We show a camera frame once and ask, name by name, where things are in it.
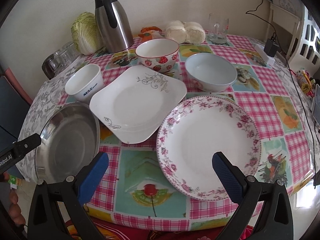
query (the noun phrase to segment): white cup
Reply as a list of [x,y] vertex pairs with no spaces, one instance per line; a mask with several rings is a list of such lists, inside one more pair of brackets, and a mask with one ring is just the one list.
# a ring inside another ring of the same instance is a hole
[[65,85],[68,95],[86,104],[89,104],[93,95],[103,88],[102,73],[97,64],[85,65],[74,73]]

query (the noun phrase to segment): black power adapter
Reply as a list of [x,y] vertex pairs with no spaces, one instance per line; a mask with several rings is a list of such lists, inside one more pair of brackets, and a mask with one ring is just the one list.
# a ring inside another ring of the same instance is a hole
[[267,39],[266,45],[264,46],[264,52],[269,56],[269,57],[274,57],[276,55],[276,52],[279,49],[279,45],[276,44],[276,37],[275,33],[273,33],[271,39]]

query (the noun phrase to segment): metal plate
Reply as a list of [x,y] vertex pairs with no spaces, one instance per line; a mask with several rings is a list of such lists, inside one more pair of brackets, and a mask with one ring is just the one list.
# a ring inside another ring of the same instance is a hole
[[62,182],[70,175],[76,176],[98,153],[99,121],[87,105],[68,104],[51,117],[40,136],[36,175],[47,183]]

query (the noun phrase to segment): round floral plate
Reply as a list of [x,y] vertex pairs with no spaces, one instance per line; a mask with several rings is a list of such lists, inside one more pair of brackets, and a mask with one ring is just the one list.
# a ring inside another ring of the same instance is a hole
[[236,104],[214,96],[190,98],[164,119],[157,136],[160,167],[179,191],[191,198],[228,198],[212,168],[221,151],[245,175],[257,171],[261,143],[253,120]]

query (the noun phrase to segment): dining table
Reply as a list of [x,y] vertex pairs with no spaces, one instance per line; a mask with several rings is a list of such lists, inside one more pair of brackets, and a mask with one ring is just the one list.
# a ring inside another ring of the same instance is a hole
[[[30,107],[19,140],[33,133],[40,134],[55,112],[75,102],[64,86],[78,69],[90,63],[99,65],[107,86],[126,69],[139,64],[135,49],[141,42],[142,38],[137,36],[125,51],[110,54],[102,48],[95,54],[82,55],[58,76],[46,81]],[[228,35],[225,44],[216,44],[208,38],[202,44],[180,44],[177,61],[165,74],[185,83],[184,99],[213,95],[246,111],[261,140],[260,159],[250,160],[252,165],[259,162],[255,177],[270,183],[281,179],[288,194],[293,195],[319,170],[318,132],[295,75],[291,77],[286,64],[277,56],[272,66],[266,64],[256,52],[256,44],[264,46],[257,39],[236,35]],[[196,53],[213,53],[228,60],[237,69],[236,81],[219,93],[199,90],[185,69],[186,59]],[[91,201],[84,206],[88,214],[118,225],[159,231],[201,230],[225,225],[238,205],[230,198],[201,201],[176,190],[159,166],[156,137],[157,132],[144,142],[129,145],[100,123],[99,150],[108,154],[109,167]],[[26,180],[37,181],[35,150],[16,166]],[[262,202],[259,202],[253,216],[258,215],[261,208]]]

